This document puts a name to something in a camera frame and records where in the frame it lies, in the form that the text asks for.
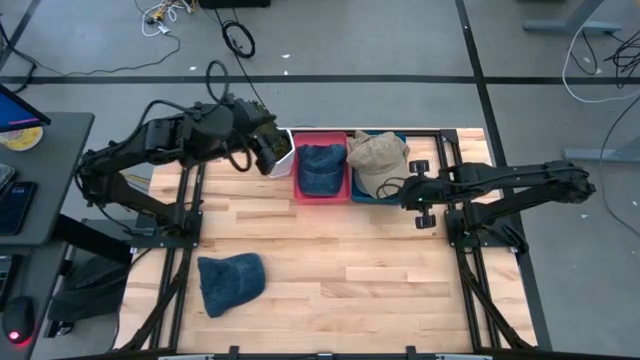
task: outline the baseball cap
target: baseball cap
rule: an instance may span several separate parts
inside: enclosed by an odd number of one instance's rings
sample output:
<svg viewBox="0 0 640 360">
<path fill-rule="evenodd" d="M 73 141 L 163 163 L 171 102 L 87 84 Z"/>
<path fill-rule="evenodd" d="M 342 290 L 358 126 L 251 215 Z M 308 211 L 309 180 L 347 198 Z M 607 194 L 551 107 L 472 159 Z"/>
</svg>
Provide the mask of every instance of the baseball cap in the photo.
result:
<svg viewBox="0 0 640 360">
<path fill-rule="evenodd" d="M 334 196 L 340 192 L 347 148 L 344 145 L 303 145 L 298 149 L 298 186 L 308 196 Z"/>
<path fill-rule="evenodd" d="M 198 270 L 204 308 L 212 318 L 257 298 L 266 286 L 264 266 L 254 253 L 222 260 L 198 257 Z"/>
<path fill-rule="evenodd" d="M 392 132 L 369 135 L 358 130 L 348 144 L 347 162 L 356 170 L 356 186 L 372 197 L 378 198 L 376 192 L 381 185 L 402 186 L 404 179 L 411 176 L 407 167 L 409 147 Z M 388 186 L 380 190 L 380 195 L 387 197 L 397 192 L 396 187 Z"/>
</svg>

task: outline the wooden table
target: wooden table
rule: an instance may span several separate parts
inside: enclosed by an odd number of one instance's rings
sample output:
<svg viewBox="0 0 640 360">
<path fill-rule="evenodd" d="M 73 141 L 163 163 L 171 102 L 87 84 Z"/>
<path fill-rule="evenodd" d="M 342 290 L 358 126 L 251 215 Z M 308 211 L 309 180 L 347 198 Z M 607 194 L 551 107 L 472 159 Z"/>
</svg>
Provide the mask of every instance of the wooden table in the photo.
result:
<svg viewBox="0 0 640 360">
<path fill-rule="evenodd" d="M 464 161 L 491 163 L 482 129 L 458 129 L 458 136 Z M 428 159 L 429 175 L 436 176 L 433 138 L 409 137 L 407 143 L 411 160 Z M 151 194 L 173 201 L 179 174 L 177 164 L 157 167 Z M 418 352 L 471 350 L 444 206 L 434 207 L 435 228 L 417 230 L 418 213 L 396 206 L 298 205 L 291 177 L 269 180 L 255 167 L 239 173 L 227 161 L 207 165 L 203 200 L 202 239 L 191 262 L 179 353 L 227 353 L 231 345 L 242 353 L 404 353 L 407 345 Z M 535 343 L 514 255 L 506 248 L 482 251 L 495 304 L 526 341 Z M 195 258 L 247 252 L 264 262 L 266 291 L 209 318 Z M 153 308 L 164 253 L 151 251 L 131 271 L 116 346 L 131 338 Z M 484 313 L 475 303 L 488 345 Z M 166 344 L 171 317 L 165 319 Z"/>
</svg>

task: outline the black desk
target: black desk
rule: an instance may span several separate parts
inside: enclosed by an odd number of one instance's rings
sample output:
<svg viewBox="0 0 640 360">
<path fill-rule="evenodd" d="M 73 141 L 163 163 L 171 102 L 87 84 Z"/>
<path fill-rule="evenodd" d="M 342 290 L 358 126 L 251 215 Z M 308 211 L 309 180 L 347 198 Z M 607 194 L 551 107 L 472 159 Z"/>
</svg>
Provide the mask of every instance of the black desk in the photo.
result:
<svg viewBox="0 0 640 360">
<path fill-rule="evenodd" d="M 71 184 L 76 164 L 82 154 L 94 115 L 90 113 L 49 113 L 51 126 L 45 128 L 41 142 L 24 153 L 12 152 L 0 146 L 0 162 L 13 166 L 19 173 L 18 180 L 38 183 L 38 191 L 25 220 L 22 232 L 14 237 L 3 237 L 0 252 L 25 255 L 9 299 L 18 296 L 22 281 L 24 295 L 32 298 L 36 328 L 31 339 L 24 345 L 11 344 L 4 334 L 0 335 L 0 358 L 28 359 L 44 322 L 49 300 L 58 280 L 58 274 L 65 260 L 68 244 L 79 241 L 84 236 L 89 240 L 98 240 L 105 235 L 88 229 L 86 226 L 61 215 L 60 209 Z M 113 245 L 111 238 L 105 239 L 108 246 Z M 24 244 L 41 244 L 25 246 Z M 82 246 L 92 252 L 101 253 L 95 246 Z M 118 243 L 118 258 L 126 262 L 128 246 Z"/>
</svg>

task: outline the keyboard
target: keyboard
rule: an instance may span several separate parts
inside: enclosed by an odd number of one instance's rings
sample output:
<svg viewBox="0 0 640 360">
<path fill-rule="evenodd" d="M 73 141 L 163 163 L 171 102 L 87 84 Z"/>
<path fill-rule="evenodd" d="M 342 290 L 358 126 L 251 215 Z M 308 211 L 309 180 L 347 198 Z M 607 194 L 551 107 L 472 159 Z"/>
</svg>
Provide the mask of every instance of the keyboard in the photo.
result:
<svg viewBox="0 0 640 360">
<path fill-rule="evenodd" d="M 11 285 L 22 261 L 21 255 L 0 255 L 0 312 L 9 299 Z"/>
</svg>

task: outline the smartphone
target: smartphone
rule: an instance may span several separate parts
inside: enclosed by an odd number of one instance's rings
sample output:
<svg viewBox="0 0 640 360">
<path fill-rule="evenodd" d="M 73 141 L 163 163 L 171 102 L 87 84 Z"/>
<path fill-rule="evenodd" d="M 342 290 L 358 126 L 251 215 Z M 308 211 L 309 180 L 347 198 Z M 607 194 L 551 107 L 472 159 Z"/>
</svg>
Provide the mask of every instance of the smartphone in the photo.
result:
<svg viewBox="0 0 640 360">
<path fill-rule="evenodd" d="M 34 182 L 14 182 L 0 199 L 0 236 L 20 233 L 36 192 Z"/>
</svg>

